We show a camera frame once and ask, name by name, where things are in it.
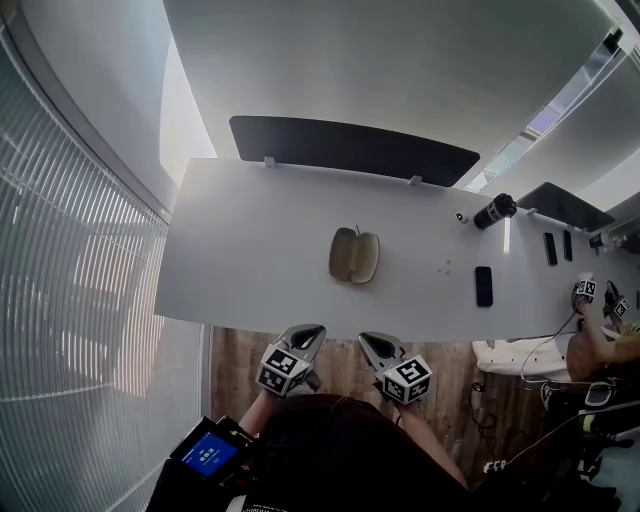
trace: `black bottle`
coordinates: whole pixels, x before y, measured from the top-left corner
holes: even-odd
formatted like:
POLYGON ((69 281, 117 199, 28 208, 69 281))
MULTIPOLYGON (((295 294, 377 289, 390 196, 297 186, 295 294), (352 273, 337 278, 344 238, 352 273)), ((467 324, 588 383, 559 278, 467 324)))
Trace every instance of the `black bottle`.
POLYGON ((513 217, 518 211, 516 202, 509 194, 499 194, 473 217, 478 229, 487 229, 505 217, 513 217))

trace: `blue screen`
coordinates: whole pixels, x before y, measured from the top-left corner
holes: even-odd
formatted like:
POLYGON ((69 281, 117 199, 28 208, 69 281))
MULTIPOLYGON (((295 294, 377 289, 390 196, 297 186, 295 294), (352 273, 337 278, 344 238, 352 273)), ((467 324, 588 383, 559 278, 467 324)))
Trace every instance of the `blue screen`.
POLYGON ((182 457, 182 462, 204 476, 211 476, 237 451, 237 448, 234 448, 211 432, 207 432, 182 457))

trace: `black electronic device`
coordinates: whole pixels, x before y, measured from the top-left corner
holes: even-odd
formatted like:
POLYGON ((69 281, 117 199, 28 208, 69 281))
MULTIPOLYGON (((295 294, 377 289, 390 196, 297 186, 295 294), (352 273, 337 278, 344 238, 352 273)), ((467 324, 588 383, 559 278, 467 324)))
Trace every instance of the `black electronic device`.
POLYGON ((474 215, 473 223, 478 229, 487 229, 505 217, 513 217, 517 211, 516 202, 509 194, 498 194, 493 201, 474 215))
POLYGON ((558 255, 556 254, 556 243, 553 241, 551 233, 544 234, 544 248, 547 251, 547 262, 550 267, 558 264, 558 255))
POLYGON ((233 420, 203 417, 170 455, 194 478, 221 483, 251 458, 256 440, 233 420))
POLYGON ((476 304, 481 308, 493 306, 491 267, 476 267, 476 304))
POLYGON ((453 186, 480 160, 475 151, 406 133, 322 119, 234 116, 240 158, 312 165, 453 186))
POLYGON ((590 233, 615 220, 608 213, 549 182, 518 199, 518 206, 525 210, 535 208, 540 215, 559 220, 569 226, 586 229, 590 233))
POLYGON ((562 242, 564 247, 564 259, 573 261, 573 249, 571 248, 571 233, 566 229, 562 232, 562 242))

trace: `cable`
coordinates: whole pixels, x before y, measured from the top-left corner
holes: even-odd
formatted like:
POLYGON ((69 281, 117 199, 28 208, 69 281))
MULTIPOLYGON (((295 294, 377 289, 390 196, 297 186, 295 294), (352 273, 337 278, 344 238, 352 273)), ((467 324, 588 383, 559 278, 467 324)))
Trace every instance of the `cable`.
POLYGON ((558 332, 556 332, 553 336, 547 338, 546 340, 542 340, 540 343, 538 343, 535 348, 529 352, 529 355, 527 356, 527 358, 524 360, 524 363, 522 363, 522 368, 520 368, 520 378, 525 381, 527 384, 543 384, 545 382, 551 382, 549 379, 544 379, 544 380, 528 380, 524 377, 524 367, 527 364, 527 361, 529 360, 529 358, 535 353, 536 350, 538 350, 542 345, 544 345, 545 343, 549 343, 551 340, 555 339, 556 336, 558 336, 558 334, 560 334, 562 332, 562 329, 564 329, 569 322, 571 322, 571 320, 573 320, 573 317, 576 314, 576 311, 578 310, 578 306, 576 306, 573 311, 571 312, 571 316, 567 319, 567 321, 565 323, 562 324, 562 327, 560 327, 560 329, 558 329, 558 332))
POLYGON ((547 437, 549 437, 551 434, 553 434, 554 432, 557 432, 558 430, 560 430, 562 427, 564 427, 567 423, 569 423, 570 421, 575 420, 578 416, 580 416, 580 413, 576 414, 575 416, 572 416, 571 418, 569 418, 568 420, 563 421, 560 425, 558 425, 556 428, 554 428, 551 432, 545 434, 544 436, 542 436, 540 439, 538 439, 535 443, 533 443, 532 445, 527 446, 524 450, 522 450, 521 452, 519 452, 515 457, 513 457, 509 462, 507 462, 505 464, 505 467, 508 466, 509 464, 511 464, 514 460, 516 460, 518 457, 520 457, 520 455, 522 455, 524 452, 529 451, 531 448, 533 448, 534 446, 536 446, 537 444, 539 444, 540 442, 544 441, 547 437))
POLYGON ((491 445, 491 462, 495 462, 496 461, 496 447, 498 446, 498 438, 496 436, 487 436, 485 435, 484 431, 485 430, 489 430, 491 428, 495 428, 496 424, 498 423, 498 417, 490 412, 489 414, 487 414, 483 419, 482 419, 482 423, 479 422, 473 415, 473 404, 471 403, 471 393, 473 391, 478 391, 480 393, 484 393, 484 391, 486 390, 484 384, 480 383, 480 382, 474 382, 473 384, 471 384, 471 389, 469 390, 469 399, 467 401, 468 405, 469 405, 469 412, 471 414, 471 421, 473 421, 478 429, 478 434, 480 434, 480 437, 482 437, 482 439, 486 440, 486 441, 493 441, 493 444, 491 445))
MULTIPOLYGON (((540 343, 538 343, 534 349, 529 352, 529 355, 526 357, 526 359, 524 360, 524 362, 522 363, 522 368, 520 368, 520 378, 525 381, 527 384, 546 384, 546 383, 555 383, 555 384, 563 384, 563 385, 567 385, 567 386, 591 386, 593 384, 593 382, 560 382, 558 380, 552 380, 552 379, 542 379, 542 380, 529 380, 527 378, 525 378, 524 376, 524 367, 527 364, 527 361, 529 360, 529 358, 536 352, 536 350, 538 350, 542 345, 544 345, 545 343, 549 343, 551 340, 555 339, 558 334, 560 334, 562 332, 562 329, 564 329, 569 322, 571 322, 571 320, 573 319, 573 317, 576 314, 576 311, 578 311, 578 307, 580 306, 582 301, 578 302, 578 304, 576 305, 576 307, 573 309, 573 311, 571 312, 571 316, 567 319, 567 321, 562 324, 562 327, 560 327, 560 329, 558 329, 558 332, 556 332, 553 336, 542 340, 540 343)), ((609 387, 615 387, 615 384, 607 384, 609 387)), ((538 391, 537 389, 530 389, 530 388, 522 388, 525 389, 527 391, 538 391)))

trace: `wooden floor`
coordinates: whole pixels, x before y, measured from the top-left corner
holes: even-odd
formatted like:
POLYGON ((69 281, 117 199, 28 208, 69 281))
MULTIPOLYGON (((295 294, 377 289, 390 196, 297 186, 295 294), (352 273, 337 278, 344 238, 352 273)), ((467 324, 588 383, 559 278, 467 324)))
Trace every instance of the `wooden floor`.
MULTIPOLYGON (((212 344, 212 415, 240 419, 259 392, 254 379, 260 358, 275 336, 215 328, 212 344)), ((518 377, 484 374, 477 370, 471 343, 407 344, 409 353, 421 354, 434 372, 422 399, 424 417, 470 483, 484 478, 482 468, 492 460, 493 440, 483 439, 471 419, 471 384, 484 383, 484 393, 473 392, 474 418, 496 427, 484 432, 495 436, 495 459, 509 460, 539 438, 544 408, 537 392, 523 390, 518 377)), ((319 392, 364 400, 391 417, 393 408, 373 388, 373 373, 357 343, 326 340, 316 357, 322 380, 319 392)))

